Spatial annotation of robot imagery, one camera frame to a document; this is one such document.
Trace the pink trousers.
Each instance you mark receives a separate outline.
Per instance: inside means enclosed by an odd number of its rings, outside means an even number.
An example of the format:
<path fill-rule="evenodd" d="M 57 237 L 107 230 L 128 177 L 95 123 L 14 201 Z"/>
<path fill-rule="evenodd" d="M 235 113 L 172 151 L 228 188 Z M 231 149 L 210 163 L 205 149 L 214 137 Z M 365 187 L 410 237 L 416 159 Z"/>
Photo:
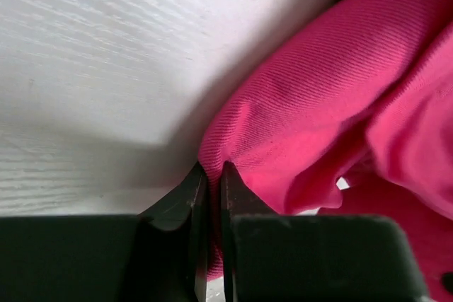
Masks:
<path fill-rule="evenodd" d="M 222 274 L 219 181 L 232 162 L 281 214 L 382 213 L 431 296 L 451 301 L 452 0 L 340 0 L 263 62 L 207 129 L 199 161 Z"/>

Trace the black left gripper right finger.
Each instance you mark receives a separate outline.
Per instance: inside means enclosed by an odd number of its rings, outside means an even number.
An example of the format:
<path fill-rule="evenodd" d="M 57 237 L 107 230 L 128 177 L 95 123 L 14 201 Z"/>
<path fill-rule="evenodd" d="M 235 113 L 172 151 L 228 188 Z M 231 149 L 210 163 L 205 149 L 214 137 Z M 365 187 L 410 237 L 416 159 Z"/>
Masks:
<path fill-rule="evenodd" d="M 277 214 L 233 163 L 220 182 L 228 301 L 428 301 L 408 240 L 374 215 Z"/>

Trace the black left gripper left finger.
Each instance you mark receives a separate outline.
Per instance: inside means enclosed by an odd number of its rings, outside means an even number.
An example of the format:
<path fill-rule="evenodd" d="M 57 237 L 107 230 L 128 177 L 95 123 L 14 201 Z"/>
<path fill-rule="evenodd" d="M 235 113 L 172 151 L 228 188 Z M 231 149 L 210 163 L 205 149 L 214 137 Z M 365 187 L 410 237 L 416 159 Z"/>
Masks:
<path fill-rule="evenodd" d="M 203 301 L 207 178 L 141 214 L 1 219 L 2 301 Z"/>

